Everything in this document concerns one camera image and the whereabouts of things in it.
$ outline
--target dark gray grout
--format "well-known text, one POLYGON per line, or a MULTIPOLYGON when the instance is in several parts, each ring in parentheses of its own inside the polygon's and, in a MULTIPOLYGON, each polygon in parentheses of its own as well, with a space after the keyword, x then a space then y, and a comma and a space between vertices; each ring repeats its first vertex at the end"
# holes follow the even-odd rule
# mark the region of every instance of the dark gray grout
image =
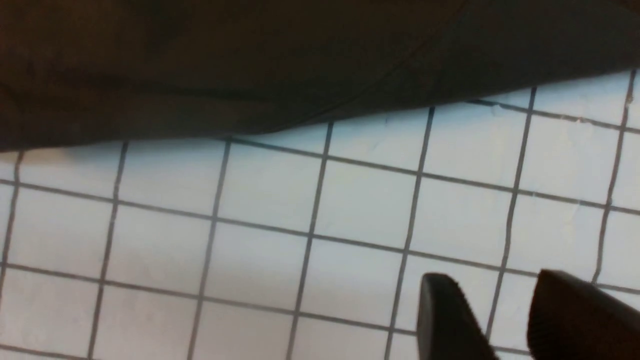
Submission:
MULTIPOLYGON (((515 112, 519 112, 519 113, 529 113, 530 112, 530 110, 527 109, 527 108, 522 108, 520 106, 515 106, 515 105, 503 104, 501 102, 495 102, 495 101, 471 100, 471 101, 467 101, 466 103, 467 104, 473 104, 473 105, 480 105, 480 106, 500 106, 501 108, 503 108, 505 110, 511 110, 511 111, 515 111, 515 112)), ((531 110, 531 114, 535 115, 535 116, 539 116, 539 117, 550 118, 550 119, 566 120, 566 121, 570 121, 570 122, 583 122, 583 123, 594 125, 596 127, 602 127, 604 129, 620 130, 620 125, 610 124, 608 122, 599 121, 599 120, 593 120, 593 119, 584 118, 584 117, 576 117, 576 116, 572 116, 572 115, 551 113, 551 112, 548 112, 548 111, 541 111, 541 110, 535 110, 535 109, 531 110)))
POLYGON ((93 359, 93 351, 95 350, 95 341, 98 334, 100 311, 102 310, 102 298, 104 295, 104 280, 107 276, 107 269, 109 268, 109 257, 111 256, 111 245, 113 244, 113 231, 115 229, 116 218, 118 216, 118 194, 120 192, 120 182, 122 181, 122 174, 124 173, 124 163, 127 158, 128 148, 128 142, 122 143, 122 149, 120 150, 120 161, 118 162, 118 172, 116 174, 116 179, 113 185, 113 207, 111 208, 111 219, 109 221, 107 240, 104 247, 104 257, 102 258, 102 268, 100 270, 100 283, 98 286, 98 294, 95 300, 95 311, 93 313, 91 338, 89 339, 89 349, 87 351, 87 358, 89 359, 93 359))
POLYGON ((216 236, 216 226, 218 221, 218 211, 220 210, 220 199, 222 198, 222 188, 225 184, 225 178, 227 174, 227 165, 229 163, 229 155, 231 152, 231 143, 225 143, 225 152, 222 157, 222 164, 220 166, 220 176, 218 177, 218 188, 216 189, 216 196, 214 199, 214 205, 211 215, 211 228, 209 229, 209 239, 207 240, 207 250, 205 252, 204 265, 202 267, 202 276, 200 277, 200 289, 198 290, 198 305, 196 306, 196 314, 193 320, 193 328, 191 330, 191 338, 189 340, 189 350, 187 353, 187 360, 193 358, 193 353, 196 347, 196 340, 198 338, 198 328, 200 327, 200 319, 202 317, 202 303, 204 301, 205 287, 207 286, 207 277, 209 275, 209 267, 211 265, 211 252, 213 250, 213 241, 216 236))
POLYGON ((520 350, 520 349, 517 349, 517 348, 493 347, 493 349, 496 350, 496 351, 499 351, 499 352, 506 352, 506 353, 509 353, 509 354, 531 356, 531 354, 528 351, 520 350))
POLYGON ((11 352, 16 352, 18 354, 27 354, 27 355, 34 355, 34 356, 50 357, 51 359, 89 360, 86 357, 64 355, 64 354, 58 354, 58 353, 55 353, 55 352, 37 351, 37 350, 31 350, 29 348, 14 347, 14 346, 11 346, 11 345, 2 345, 2 344, 0 344, 0 350, 7 350, 7 351, 11 351, 11 352))
POLYGON ((633 100, 634 96, 634 80, 636 78, 636 71, 633 70, 629 76, 629 86, 627 89, 627 98, 625 99, 625 107, 622 115, 622 122, 620 125, 620 131, 618 133, 618 144, 616 147, 616 157, 613 161, 613 171, 611 173, 611 182, 609 183, 609 189, 607 191, 607 204, 605 205, 604 212, 602 213, 602 225, 600 226, 600 238, 598 239, 598 260, 596 262, 596 270, 593 274, 591 283, 598 282, 600 272, 602 272, 602 258, 604 255, 604 240, 607 232, 607 222, 609 221, 609 213, 611 212, 611 206, 613 205, 613 190, 616 187, 616 180, 618 179, 618 170, 620 169, 620 159, 622 157, 622 147, 625 141, 625 129, 627 128, 627 122, 629 118, 629 104, 633 100))
POLYGON ((511 195, 511 203, 509 204, 509 213, 507 214, 506 224, 506 237, 504 240, 504 253, 502 255, 502 264, 500 265, 500 272, 498 273, 498 279, 495 285, 495 294, 493 296, 493 302, 491 305, 491 313, 489 314, 489 320, 486 325, 486 338, 491 340, 491 333, 493 330, 493 321, 498 308, 498 300, 500 299, 500 289, 502 288, 502 280, 504 278, 505 269, 507 268, 507 262, 509 261, 509 253, 511 250, 511 226, 513 225, 513 215, 515 213, 516 201, 518 199, 518 189, 520 188, 520 178, 522 176, 522 168, 524 167, 525 153, 527 151, 527 142, 529 141, 529 130, 531 128, 531 117, 533 113, 533 106, 536 101, 536 88, 531 89, 531 96, 529 98, 529 111, 527 112, 527 119, 524 126, 524 132, 522 135, 522 143, 520 145, 520 156, 518 157, 518 167, 516 169, 516 176, 513 181, 513 194, 511 195))
POLYGON ((415 214, 418 208, 418 199, 420 196, 420 185, 422 183, 422 174, 424 172, 424 161, 427 157, 427 149, 429 147, 429 136, 431 135, 431 126, 433 124, 433 115, 435 114, 435 108, 429 109, 429 115, 427 118, 425 130, 424 130, 424 138, 422 140, 422 150, 420 152, 420 162, 418 162, 418 173, 415 177, 415 186, 413 188, 413 199, 411 203, 411 212, 409 214, 409 224, 407 227, 406 240, 404 242, 404 249, 402 253, 402 260, 400 262, 400 270, 398 272, 398 280, 396 284, 396 294, 394 295, 394 304, 391 310, 391 323, 389 334, 387 335, 387 344, 385 347, 385 360, 389 360, 389 356, 391 355, 391 345, 394 339, 394 332, 392 329, 396 327, 398 306, 400 303, 400 295, 402 292, 402 285, 404 281, 404 271, 406 269, 406 262, 409 257, 409 251, 411 248, 411 240, 413 239, 413 226, 415 224, 415 214))
POLYGON ((296 332, 298 330, 298 320, 300 318, 300 307, 302 306, 302 296, 305 291, 305 282, 307 280, 307 271, 309 268, 309 259, 311 257, 311 247, 313 246, 314 231, 316 230, 316 219, 320 208, 320 196, 324 183, 324 173, 326 171, 326 163, 329 156, 329 146, 331 145, 331 136, 333 133, 333 122, 329 123, 326 130, 326 138, 324 141, 324 150, 322 154, 322 162, 320 162, 320 171, 318 172, 318 180, 316 187, 316 196, 314 199, 314 207, 309 223, 309 233, 307 236, 307 246, 305 248, 305 257, 302 263, 302 271, 300 273, 300 284, 298 285, 298 294, 296 296, 296 307, 291 322, 291 334, 289 335, 289 344, 287 346, 287 360, 291 360, 293 348, 296 342, 296 332))
POLYGON ((6 264, 9 262, 9 248, 11 246, 11 237, 13 233, 13 222, 15 221, 15 212, 18 204, 18 194, 20 192, 20 164, 24 159, 24 152, 18 153, 18 158, 13 166, 13 195, 11 197, 11 205, 9 209, 9 218, 7 219, 6 232, 4 234, 4 247, 2 251, 2 267, 0 268, 0 309, 2 305, 4 279, 6 278, 6 264))

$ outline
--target white tile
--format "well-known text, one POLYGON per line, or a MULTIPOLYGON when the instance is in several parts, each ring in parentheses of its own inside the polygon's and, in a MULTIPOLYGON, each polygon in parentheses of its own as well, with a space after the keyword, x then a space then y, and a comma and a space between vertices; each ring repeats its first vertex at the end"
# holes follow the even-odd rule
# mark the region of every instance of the white tile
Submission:
POLYGON ((511 194, 423 179, 411 249, 500 265, 511 194))
POLYGON ((465 293, 478 324, 486 327, 491 313, 498 273, 471 266, 409 256, 404 270, 396 327, 414 331, 418 317, 420 286, 426 273, 447 274, 465 293))
POLYGON ((293 360, 382 360, 387 332, 300 318, 293 360))
POLYGON ((320 159, 231 146, 221 217, 308 231, 320 159))
POLYGON ((85 356, 96 284, 7 270, 0 311, 0 343, 85 356))
POLYGON ((4 248, 6 226, 11 213, 11 199, 13 198, 13 186, 0 184, 0 249, 4 248))
POLYGON ((328 161, 316 234, 403 248, 415 176, 328 161))
POLYGON ((55 360, 53 357, 43 357, 20 352, 0 350, 0 359, 2 360, 55 360))
POLYGON ((629 72, 538 87, 535 110, 620 124, 629 72))
POLYGON ((283 360, 291 315, 221 304, 204 304, 194 360, 283 360))
POLYGON ((436 108, 424 171, 513 186, 526 117, 473 104, 436 108))
POLYGON ((527 324, 535 287, 533 277, 504 275, 493 320, 492 345, 528 350, 527 324))
POLYGON ((415 336, 394 334, 389 360, 420 360, 415 336))
POLYGON ((107 279, 198 293, 208 220, 118 207, 107 279))
POLYGON ((534 116, 520 188, 604 204, 618 131, 534 116))
POLYGON ((240 136, 239 138, 266 145, 321 154, 324 151, 324 143, 326 142, 326 130, 326 124, 315 124, 278 131, 276 133, 240 136))
POLYGON ((196 301, 105 287, 94 356, 103 360, 187 358, 196 301))
POLYGON ((498 352, 497 355, 500 360, 532 360, 531 356, 510 354, 508 352, 498 352))
POLYGON ((17 152, 0 152, 0 179, 14 180, 13 171, 17 152))
POLYGON ((112 197, 120 143, 37 149, 24 154, 20 180, 72 192, 112 197))
POLYGON ((400 254, 314 240, 302 311, 389 325, 400 254))
POLYGON ((629 305, 630 307, 633 307, 634 309, 640 311, 640 295, 623 293, 622 291, 614 291, 614 290, 604 290, 604 292, 613 296, 619 301, 624 302, 626 305, 629 305))
POLYGON ((214 140, 132 142, 120 199, 210 215, 224 150, 214 140))
POLYGON ((640 75, 638 75, 638 72, 636 72, 634 90, 632 95, 633 98, 631 103, 629 104, 627 126, 640 129, 640 75))
POLYGON ((640 217, 612 211, 607 221, 598 282, 640 289, 640 217))
POLYGON ((113 205, 21 188, 9 261, 100 277, 113 205))
POLYGON ((616 186, 613 188, 613 204, 640 210, 640 135, 625 134, 616 186))
POLYGON ((428 118, 426 108, 336 122, 329 154, 418 170, 428 118))
POLYGON ((529 108, 529 100, 531 98, 531 89, 524 88, 505 94, 497 94, 484 99, 487 101, 499 102, 501 104, 518 106, 520 108, 529 108))
POLYGON ((564 270, 591 280, 598 261, 602 209, 518 196, 507 266, 564 270))
POLYGON ((218 224, 206 294, 293 310, 306 248, 301 236, 218 224))

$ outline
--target floor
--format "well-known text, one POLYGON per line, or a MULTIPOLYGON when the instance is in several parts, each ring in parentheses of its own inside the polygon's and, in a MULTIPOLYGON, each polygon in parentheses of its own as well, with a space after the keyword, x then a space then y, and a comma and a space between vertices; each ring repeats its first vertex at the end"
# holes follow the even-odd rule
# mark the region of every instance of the floor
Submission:
POLYGON ((640 309, 634 76, 3 154, 0 359, 417 360, 425 272, 460 282, 502 359, 528 359, 541 268, 640 309))

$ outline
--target dark fabric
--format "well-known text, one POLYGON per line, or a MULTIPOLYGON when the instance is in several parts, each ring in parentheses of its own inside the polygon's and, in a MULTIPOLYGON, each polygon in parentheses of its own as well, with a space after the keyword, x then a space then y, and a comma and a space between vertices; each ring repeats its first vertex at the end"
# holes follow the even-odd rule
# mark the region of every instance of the dark fabric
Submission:
POLYGON ((0 150, 266 133, 640 66, 638 0, 0 0, 0 150))

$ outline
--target tile floor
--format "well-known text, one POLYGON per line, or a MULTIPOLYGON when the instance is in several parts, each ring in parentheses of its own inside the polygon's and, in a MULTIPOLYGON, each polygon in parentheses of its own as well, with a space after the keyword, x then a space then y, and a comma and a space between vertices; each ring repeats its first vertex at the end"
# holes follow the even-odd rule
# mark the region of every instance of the tile floor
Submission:
POLYGON ((0 359, 417 360, 425 272, 460 282, 502 359, 529 358, 541 268, 640 309, 634 75, 0 154, 0 359))

